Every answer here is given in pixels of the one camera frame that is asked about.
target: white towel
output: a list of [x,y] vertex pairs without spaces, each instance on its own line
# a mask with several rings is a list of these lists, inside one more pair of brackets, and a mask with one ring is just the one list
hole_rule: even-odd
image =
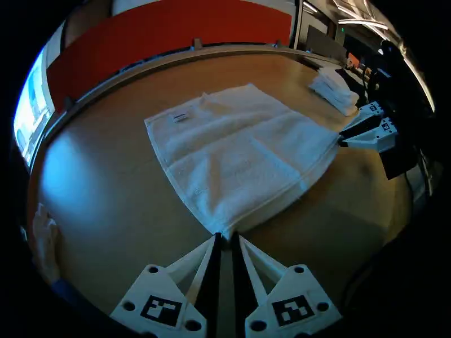
[[293,203],[337,152],[337,133],[252,84],[203,94],[145,125],[180,199],[226,238]]
[[337,108],[343,115],[349,116],[357,111],[355,106],[359,95],[352,92],[346,81],[332,67],[323,67],[310,88],[316,91]]

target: orange partition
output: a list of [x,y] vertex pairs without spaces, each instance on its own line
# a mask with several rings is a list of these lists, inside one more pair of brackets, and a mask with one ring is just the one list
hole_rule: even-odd
[[119,69],[146,57],[202,43],[289,44],[291,16],[241,0],[161,0],[104,20],[47,69],[57,112]]

